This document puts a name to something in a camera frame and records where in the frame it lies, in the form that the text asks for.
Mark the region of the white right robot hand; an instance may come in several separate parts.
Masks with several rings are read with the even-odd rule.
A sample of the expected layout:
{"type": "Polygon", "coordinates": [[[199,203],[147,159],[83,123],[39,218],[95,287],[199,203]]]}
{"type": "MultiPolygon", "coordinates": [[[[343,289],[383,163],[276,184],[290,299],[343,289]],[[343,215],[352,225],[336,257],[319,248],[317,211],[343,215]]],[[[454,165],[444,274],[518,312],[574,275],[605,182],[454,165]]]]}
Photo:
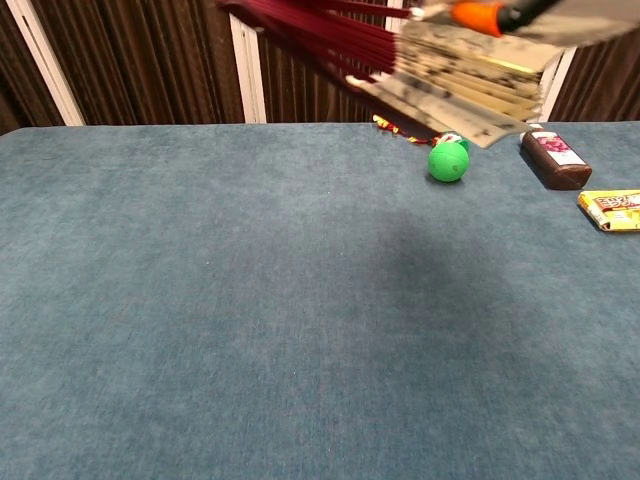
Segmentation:
{"type": "Polygon", "coordinates": [[[473,31],[500,37],[528,26],[560,0],[458,1],[450,9],[452,19],[473,31]]]}

